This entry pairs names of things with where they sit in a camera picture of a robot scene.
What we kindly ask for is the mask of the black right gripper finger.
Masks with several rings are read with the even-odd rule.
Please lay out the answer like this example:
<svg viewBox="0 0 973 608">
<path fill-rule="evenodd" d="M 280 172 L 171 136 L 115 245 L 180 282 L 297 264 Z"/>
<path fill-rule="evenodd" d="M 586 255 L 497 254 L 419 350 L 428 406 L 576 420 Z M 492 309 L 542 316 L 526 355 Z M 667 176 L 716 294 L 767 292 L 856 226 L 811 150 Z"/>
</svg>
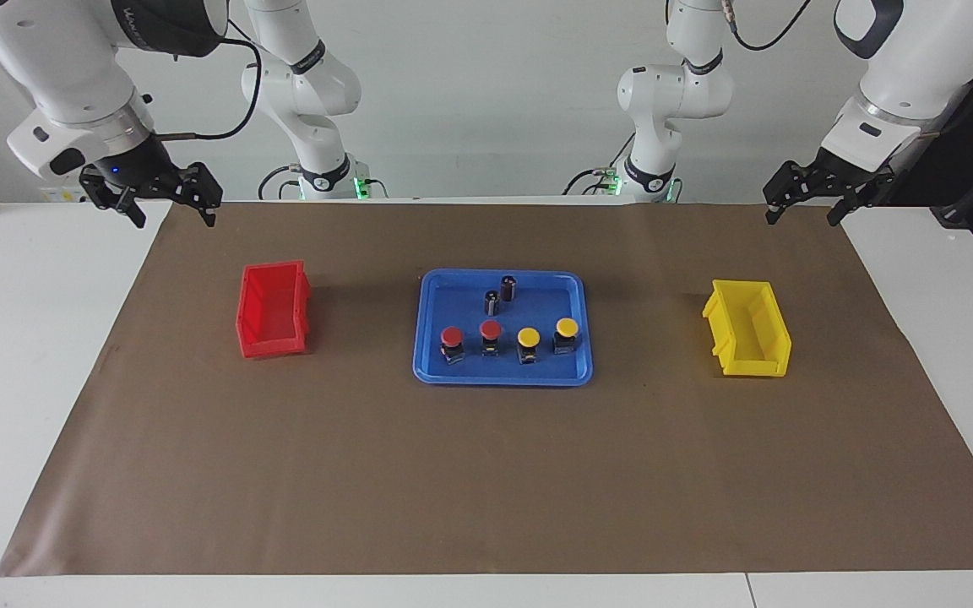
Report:
<svg viewBox="0 0 973 608">
<path fill-rule="evenodd" d="M 135 189 L 112 184 L 97 168 L 82 168 L 79 185 L 85 197 L 98 210 L 111 210 L 127 218 L 139 230 L 145 227 L 147 216 L 136 203 Z"/>
<path fill-rule="evenodd" d="M 159 174 L 151 182 L 151 192 L 174 204 L 186 205 L 199 214 L 206 227 L 215 227 L 223 188 L 204 163 L 193 162 L 186 168 L 173 168 Z"/>
</svg>

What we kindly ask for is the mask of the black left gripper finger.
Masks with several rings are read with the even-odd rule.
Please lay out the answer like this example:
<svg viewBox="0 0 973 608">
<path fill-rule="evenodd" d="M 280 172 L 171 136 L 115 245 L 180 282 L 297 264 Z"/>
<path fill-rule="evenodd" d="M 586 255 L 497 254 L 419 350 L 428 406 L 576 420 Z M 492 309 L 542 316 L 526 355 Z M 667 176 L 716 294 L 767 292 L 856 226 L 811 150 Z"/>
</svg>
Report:
<svg viewBox="0 0 973 608">
<path fill-rule="evenodd" d="M 878 173 L 864 185 L 849 189 L 828 211 L 828 225 L 836 227 L 850 213 L 884 204 L 892 192 L 894 181 L 894 173 Z"/>
<path fill-rule="evenodd" d="M 825 169 L 818 163 L 801 166 L 792 160 L 785 161 L 762 188 L 762 196 L 767 204 L 767 224 L 779 223 L 781 216 L 792 205 L 822 196 L 824 186 Z"/>
</svg>

